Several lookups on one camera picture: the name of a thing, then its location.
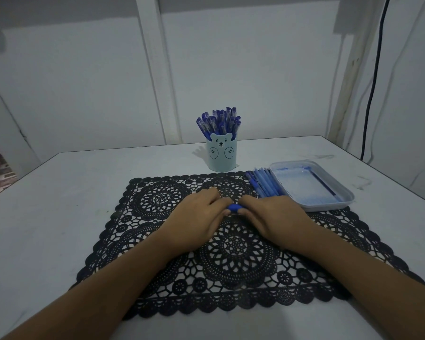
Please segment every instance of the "pen holder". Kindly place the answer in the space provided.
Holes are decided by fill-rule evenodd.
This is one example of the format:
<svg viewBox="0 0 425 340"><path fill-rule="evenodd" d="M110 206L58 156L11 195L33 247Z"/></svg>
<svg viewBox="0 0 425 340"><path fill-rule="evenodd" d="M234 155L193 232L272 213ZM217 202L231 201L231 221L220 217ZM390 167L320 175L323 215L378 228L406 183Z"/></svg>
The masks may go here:
<svg viewBox="0 0 425 340"><path fill-rule="evenodd" d="M227 172L236 167L236 143L233 134L211 134L211 141L206 141L208 151L208 167L215 172Z"/></svg>

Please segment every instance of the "tabletop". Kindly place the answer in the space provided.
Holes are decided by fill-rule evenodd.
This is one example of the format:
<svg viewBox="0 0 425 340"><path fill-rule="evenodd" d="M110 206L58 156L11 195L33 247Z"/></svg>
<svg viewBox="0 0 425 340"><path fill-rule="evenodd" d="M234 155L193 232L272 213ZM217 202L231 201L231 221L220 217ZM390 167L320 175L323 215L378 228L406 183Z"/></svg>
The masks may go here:
<svg viewBox="0 0 425 340"><path fill-rule="evenodd" d="M203 174L205 144L60 153L0 193L0 337L68 290L132 178ZM321 136L241 140L234 171L313 160L360 219L425 280L425 200ZM354 301L196 310L122 322L114 339L380 339Z"/></svg>

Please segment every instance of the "person's left arm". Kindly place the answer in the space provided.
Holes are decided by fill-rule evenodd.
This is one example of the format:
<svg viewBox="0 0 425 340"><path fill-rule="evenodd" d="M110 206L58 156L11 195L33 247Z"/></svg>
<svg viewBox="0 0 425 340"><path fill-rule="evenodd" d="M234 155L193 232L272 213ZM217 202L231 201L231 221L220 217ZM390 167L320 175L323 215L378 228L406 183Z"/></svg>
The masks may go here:
<svg viewBox="0 0 425 340"><path fill-rule="evenodd" d="M3 339L108 339L159 270L213 236L230 204L216 188L190 194L147 239Z"/></svg>

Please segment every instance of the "placemat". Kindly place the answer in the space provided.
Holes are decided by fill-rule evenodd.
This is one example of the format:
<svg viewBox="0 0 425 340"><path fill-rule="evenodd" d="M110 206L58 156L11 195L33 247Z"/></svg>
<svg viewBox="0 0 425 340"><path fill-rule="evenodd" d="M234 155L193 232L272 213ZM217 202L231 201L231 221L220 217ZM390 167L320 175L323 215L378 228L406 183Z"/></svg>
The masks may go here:
<svg viewBox="0 0 425 340"><path fill-rule="evenodd" d="M244 172L135 178L129 182L116 212L110 217L93 253L77 275L77 285L157 230L178 203L192 192L215 186L222 197L235 202L244 194L256 197ZM368 225L346 207L308 214L319 225L425 284L381 242ZM151 281L124 319L135 315L165 316L178 310L212 312L256 303L270 307L294 301L310 303L347 299L350 293L326 270L291 251L281 250L259 235L243 217L228 216L213 238L198 250L183 254Z"/></svg>

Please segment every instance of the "plastic tray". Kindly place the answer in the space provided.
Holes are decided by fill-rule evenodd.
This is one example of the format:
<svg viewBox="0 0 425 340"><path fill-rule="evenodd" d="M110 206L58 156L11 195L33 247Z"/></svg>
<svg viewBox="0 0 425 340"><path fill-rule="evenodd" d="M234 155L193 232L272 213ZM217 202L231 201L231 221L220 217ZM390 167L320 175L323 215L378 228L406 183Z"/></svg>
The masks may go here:
<svg viewBox="0 0 425 340"><path fill-rule="evenodd" d="M269 166L283 191L305 211L344 208L354 194L314 161L275 162Z"/></svg>

